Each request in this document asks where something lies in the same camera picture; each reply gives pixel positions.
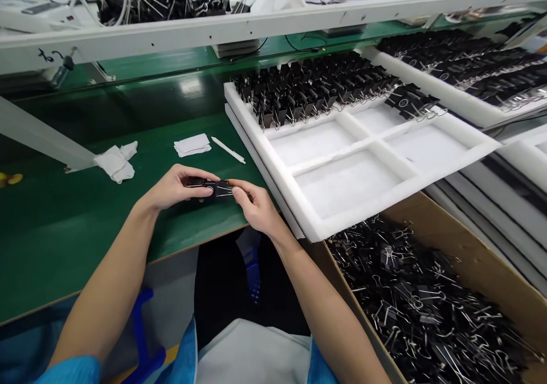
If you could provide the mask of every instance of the person's left hand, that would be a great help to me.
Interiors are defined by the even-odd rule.
[[[212,181],[221,180],[218,176],[204,170],[176,164],[145,193],[139,203],[145,207],[163,210],[183,200],[204,198],[213,194],[210,187],[185,187],[191,176]]]

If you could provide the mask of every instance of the shelf bracket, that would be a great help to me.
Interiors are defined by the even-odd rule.
[[[95,155],[0,96],[0,134],[80,170],[93,166]]]
[[[114,82],[116,80],[116,76],[107,74],[99,62],[83,63],[80,66],[90,76],[89,81],[92,85]]]
[[[431,15],[429,18],[427,18],[426,23],[422,26],[423,29],[431,29],[433,25],[437,23],[437,21],[443,16],[444,14],[437,14],[437,15]]]

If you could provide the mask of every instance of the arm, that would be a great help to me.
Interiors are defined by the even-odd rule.
[[[204,187],[184,187],[189,176],[220,180],[203,170],[174,165],[135,204],[70,311],[48,368],[78,356],[93,356],[101,363],[106,360],[141,288],[146,255],[160,210],[212,193]]]
[[[230,180],[236,201],[251,226],[277,249],[321,354],[342,383],[389,384],[361,324],[314,261],[296,241],[268,192]]]

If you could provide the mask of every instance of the green workbench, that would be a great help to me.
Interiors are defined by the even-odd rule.
[[[117,82],[87,86],[87,75],[76,67],[59,91],[6,96],[96,154],[134,140],[139,145],[131,159],[134,178],[118,185],[99,168],[65,174],[62,164],[0,136],[0,171],[25,175],[21,183],[0,189],[0,324],[78,293],[131,206],[172,164],[265,186],[224,113],[223,83],[231,75],[419,30],[399,22],[370,24],[362,35],[329,39],[320,52],[295,52],[278,36],[236,62],[218,60],[210,47],[104,61]],[[321,38],[317,32],[289,36],[302,50],[322,46]],[[209,152],[178,158],[173,141],[200,133],[218,137],[247,164],[214,144]],[[245,225],[233,201],[181,204],[160,216],[148,259],[160,260]]]
[[[242,155],[241,164],[211,143],[209,152],[180,159],[173,141],[206,133]],[[135,201],[175,163],[265,186],[224,113],[119,137],[90,146],[95,153],[138,141],[135,176],[121,185],[101,169],[65,174],[25,171],[25,179],[0,191],[0,324],[79,292],[103,258]],[[168,257],[247,224],[233,201],[175,205],[160,215],[148,261]]]

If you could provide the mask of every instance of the pile of binder clips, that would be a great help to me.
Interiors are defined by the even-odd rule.
[[[256,70],[232,82],[241,99],[252,104],[263,131],[294,126],[299,121],[308,123],[313,117],[330,114],[333,108],[341,112],[347,105],[355,107],[385,97],[407,120],[422,121],[446,113],[433,110],[437,98],[422,94],[415,85],[402,84],[354,51]]]
[[[232,11],[230,0],[101,0],[99,20],[104,25],[212,17]]]
[[[409,383],[522,384],[526,360],[545,362],[486,297],[462,287],[458,260],[407,227],[374,216],[327,245]]]
[[[461,30],[394,36],[378,48],[504,111],[547,98],[543,55],[502,50]]]

